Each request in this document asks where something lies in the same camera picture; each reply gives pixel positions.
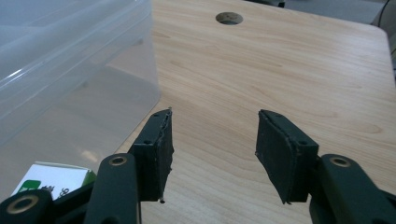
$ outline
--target floor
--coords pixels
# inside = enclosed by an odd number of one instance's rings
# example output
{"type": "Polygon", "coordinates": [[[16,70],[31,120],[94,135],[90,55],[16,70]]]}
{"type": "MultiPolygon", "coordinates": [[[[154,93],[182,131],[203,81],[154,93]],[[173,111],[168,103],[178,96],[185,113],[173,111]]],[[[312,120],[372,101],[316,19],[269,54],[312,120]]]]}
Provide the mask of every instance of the floor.
{"type": "MultiPolygon", "coordinates": [[[[320,16],[371,24],[388,0],[247,0],[266,5],[278,6],[284,2],[284,8],[320,16]]],[[[396,60],[393,61],[396,80],[396,60]]]]}

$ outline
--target box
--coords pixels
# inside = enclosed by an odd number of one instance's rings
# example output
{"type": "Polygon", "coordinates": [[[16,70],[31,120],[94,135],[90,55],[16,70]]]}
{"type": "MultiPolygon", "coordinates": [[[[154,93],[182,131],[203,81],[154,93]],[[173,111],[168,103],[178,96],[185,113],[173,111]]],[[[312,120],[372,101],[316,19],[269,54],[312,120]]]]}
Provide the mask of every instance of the box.
{"type": "Polygon", "coordinates": [[[0,0],[0,200],[118,149],[160,97],[151,27],[148,0],[0,0]]]}
{"type": "Polygon", "coordinates": [[[30,189],[46,189],[51,192],[52,199],[56,200],[91,183],[95,178],[95,173],[87,168],[37,161],[12,195],[30,189]]]}

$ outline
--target green and white box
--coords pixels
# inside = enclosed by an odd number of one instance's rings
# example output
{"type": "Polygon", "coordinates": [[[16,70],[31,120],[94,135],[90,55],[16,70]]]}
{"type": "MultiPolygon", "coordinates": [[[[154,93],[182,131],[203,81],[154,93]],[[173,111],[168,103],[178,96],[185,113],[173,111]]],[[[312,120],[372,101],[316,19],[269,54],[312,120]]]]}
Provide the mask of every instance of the green and white box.
{"type": "Polygon", "coordinates": [[[12,195],[30,189],[47,189],[56,200],[91,183],[95,173],[87,168],[37,161],[33,164],[12,195]]]}

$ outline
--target black plastic part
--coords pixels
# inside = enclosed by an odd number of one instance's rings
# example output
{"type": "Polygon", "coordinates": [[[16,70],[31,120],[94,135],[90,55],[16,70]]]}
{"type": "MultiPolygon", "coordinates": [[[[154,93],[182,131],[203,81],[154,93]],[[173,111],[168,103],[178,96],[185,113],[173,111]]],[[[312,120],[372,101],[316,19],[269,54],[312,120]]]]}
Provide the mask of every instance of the black plastic part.
{"type": "Polygon", "coordinates": [[[134,156],[120,153],[102,160],[84,224],[141,223],[134,156]]]}
{"type": "Polygon", "coordinates": [[[155,202],[162,199],[174,153],[172,110],[151,115],[128,153],[136,160],[139,200],[155,202]]]}
{"type": "Polygon", "coordinates": [[[259,118],[256,156],[282,203],[306,202],[318,144],[280,114],[261,110],[259,118]]]}
{"type": "Polygon", "coordinates": [[[318,174],[336,223],[396,223],[396,210],[387,196],[353,160],[324,155],[318,174]]]}
{"type": "Polygon", "coordinates": [[[92,189],[93,182],[55,200],[56,224],[82,223],[91,198],[92,189]]]}
{"type": "Polygon", "coordinates": [[[6,199],[0,204],[0,223],[55,223],[54,206],[50,192],[44,189],[33,189],[6,199]]]}
{"type": "Polygon", "coordinates": [[[382,190],[382,193],[384,193],[385,197],[387,197],[388,201],[392,204],[393,208],[396,211],[396,196],[384,190],[382,190]]]}
{"type": "Polygon", "coordinates": [[[313,224],[334,224],[336,223],[335,215],[332,212],[332,207],[327,199],[327,195],[320,185],[320,175],[317,170],[311,172],[311,189],[312,196],[309,204],[309,213],[311,214],[313,224]]]}

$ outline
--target wood grain tabletop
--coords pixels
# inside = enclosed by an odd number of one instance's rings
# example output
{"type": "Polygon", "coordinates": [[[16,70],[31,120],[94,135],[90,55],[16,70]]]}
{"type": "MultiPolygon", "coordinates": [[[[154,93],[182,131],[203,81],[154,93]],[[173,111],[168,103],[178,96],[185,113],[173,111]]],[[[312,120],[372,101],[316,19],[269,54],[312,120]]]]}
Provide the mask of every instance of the wood grain tabletop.
{"type": "Polygon", "coordinates": [[[237,0],[154,0],[153,18],[162,97],[151,113],[173,108],[175,154],[166,203],[142,203],[144,223],[311,223],[309,203],[282,204],[254,154],[260,109],[289,118],[319,156],[347,156],[396,194],[384,32],[237,0]],[[221,12],[243,21],[221,24],[221,12]]]}

